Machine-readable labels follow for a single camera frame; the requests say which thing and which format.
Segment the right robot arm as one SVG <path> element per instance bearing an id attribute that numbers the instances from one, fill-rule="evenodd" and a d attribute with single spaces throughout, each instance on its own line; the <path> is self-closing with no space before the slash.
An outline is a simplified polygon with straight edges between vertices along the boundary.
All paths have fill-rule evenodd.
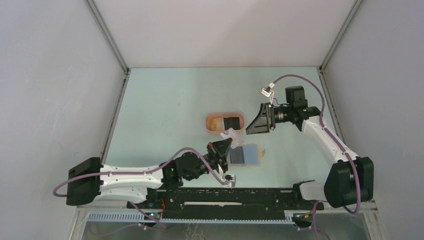
<path id="1" fill-rule="evenodd" d="M 291 123 L 308 136 L 324 156 L 330 170 L 325 182 L 303 181 L 293 185 L 291 204 L 304 209 L 311 201 L 329 203 L 333 208 L 367 202 L 374 197 L 374 163 L 349 149 L 328 127 L 321 110 L 309 106 L 300 85 L 285 89 L 286 103 L 262 103 L 247 135 L 273 131 L 278 123 Z"/>

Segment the grey card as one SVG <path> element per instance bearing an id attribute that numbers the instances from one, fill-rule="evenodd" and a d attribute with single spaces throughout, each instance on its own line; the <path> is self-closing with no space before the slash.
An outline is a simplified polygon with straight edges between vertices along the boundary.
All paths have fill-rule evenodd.
<path id="1" fill-rule="evenodd" d="M 232 148 L 229 151 L 229 162 L 231 165 L 242 166 L 245 164 L 244 150 L 241 146 Z"/>

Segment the white VIP card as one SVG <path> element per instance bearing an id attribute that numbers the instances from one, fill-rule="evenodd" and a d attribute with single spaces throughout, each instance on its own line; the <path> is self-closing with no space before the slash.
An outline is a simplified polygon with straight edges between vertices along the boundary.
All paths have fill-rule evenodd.
<path id="1" fill-rule="evenodd" d="M 233 128 L 229 128 L 227 130 L 224 130 L 223 132 L 220 133 L 220 136 L 223 139 L 231 139 L 230 147 L 232 149 L 240 147 L 245 143 L 242 136 L 239 135 Z"/>

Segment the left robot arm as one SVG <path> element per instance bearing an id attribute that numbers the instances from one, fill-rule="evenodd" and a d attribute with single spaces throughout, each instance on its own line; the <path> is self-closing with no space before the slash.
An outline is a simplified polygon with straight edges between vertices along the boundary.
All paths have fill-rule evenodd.
<path id="1" fill-rule="evenodd" d="M 207 153 L 200 155 L 184 147 L 170 160 L 148 167 L 119 167 L 103 164 L 91 157 L 68 171 L 65 198 L 68 206 L 82 206 L 93 201 L 126 201 L 153 208 L 158 194 L 153 190 L 173 190 L 184 181 L 212 174 L 222 186 L 233 187 L 235 176 L 227 174 L 227 158 L 232 139 L 209 142 Z"/>

